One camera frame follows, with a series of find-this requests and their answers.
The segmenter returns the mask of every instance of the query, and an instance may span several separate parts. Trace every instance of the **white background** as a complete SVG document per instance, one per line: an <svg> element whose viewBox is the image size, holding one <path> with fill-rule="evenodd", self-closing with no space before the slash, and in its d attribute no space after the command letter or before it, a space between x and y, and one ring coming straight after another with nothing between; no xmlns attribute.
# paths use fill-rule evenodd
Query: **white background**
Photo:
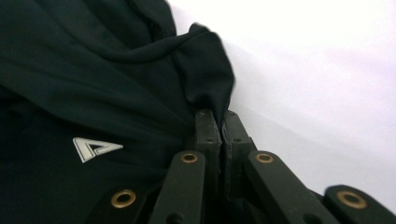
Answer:
<svg viewBox="0 0 396 224"><path fill-rule="evenodd" d="M259 150L323 194L345 184L396 213L396 2L169 0L179 35L219 34L230 109Z"/></svg>

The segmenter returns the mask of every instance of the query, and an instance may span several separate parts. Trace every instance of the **white triangle logo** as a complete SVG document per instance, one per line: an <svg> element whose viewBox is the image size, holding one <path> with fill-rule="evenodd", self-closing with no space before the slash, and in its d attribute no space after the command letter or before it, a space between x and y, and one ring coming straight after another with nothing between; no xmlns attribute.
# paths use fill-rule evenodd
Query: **white triangle logo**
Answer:
<svg viewBox="0 0 396 224"><path fill-rule="evenodd" d="M107 152L123 148L122 145L80 137L73 138L73 142L76 146L78 155L81 158L82 163L94 158L95 156L99 156Z"/></svg>

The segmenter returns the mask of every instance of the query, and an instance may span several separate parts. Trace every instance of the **black garment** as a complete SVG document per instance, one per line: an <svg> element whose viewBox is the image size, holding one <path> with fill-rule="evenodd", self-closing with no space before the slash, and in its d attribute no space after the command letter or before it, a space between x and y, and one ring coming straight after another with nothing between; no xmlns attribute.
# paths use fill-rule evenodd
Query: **black garment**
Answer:
<svg viewBox="0 0 396 224"><path fill-rule="evenodd" d="M161 181L232 87L217 35L176 36L164 1L1 0L0 223L84 223L110 189ZM82 163L75 137L123 149Z"/></svg>

